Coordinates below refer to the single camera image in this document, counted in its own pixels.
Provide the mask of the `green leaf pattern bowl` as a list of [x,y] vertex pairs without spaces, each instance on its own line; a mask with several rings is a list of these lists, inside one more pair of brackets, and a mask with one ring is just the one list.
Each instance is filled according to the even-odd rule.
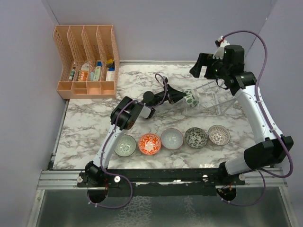
[[185,90],[186,96],[184,97],[185,103],[191,108],[196,108],[200,101],[200,94],[196,89]]

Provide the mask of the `green white geometric bowl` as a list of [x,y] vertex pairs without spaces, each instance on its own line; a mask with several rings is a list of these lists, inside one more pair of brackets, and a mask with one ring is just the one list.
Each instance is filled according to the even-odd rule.
[[130,135],[123,135],[117,143],[114,152],[120,157],[128,157],[136,150],[136,141]]

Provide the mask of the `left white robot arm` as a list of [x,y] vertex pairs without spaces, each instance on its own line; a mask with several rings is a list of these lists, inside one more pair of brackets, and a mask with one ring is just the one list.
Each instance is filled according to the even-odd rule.
[[156,107],[165,101],[174,104],[186,96],[185,92],[178,91],[169,84],[163,83],[163,88],[162,92],[156,94],[146,91],[142,101],[126,96],[112,111],[107,136],[96,156],[85,166],[88,181],[93,186],[101,186],[108,176],[116,176],[107,171],[110,158],[121,137],[133,127],[138,117],[150,119],[154,115]]

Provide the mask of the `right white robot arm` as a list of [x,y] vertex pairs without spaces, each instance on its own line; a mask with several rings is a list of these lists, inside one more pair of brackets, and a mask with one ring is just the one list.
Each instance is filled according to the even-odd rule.
[[226,89],[242,106],[251,126],[255,145],[246,149],[241,157],[220,164],[217,179],[228,185],[237,174],[281,163],[294,141],[292,137],[283,135],[262,104],[255,75],[244,70],[243,47],[227,45],[220,47],[218,52],[221,57],[200,53],[189,72],[198,78],[202,67],[206,67],[204,78],[223,80]]

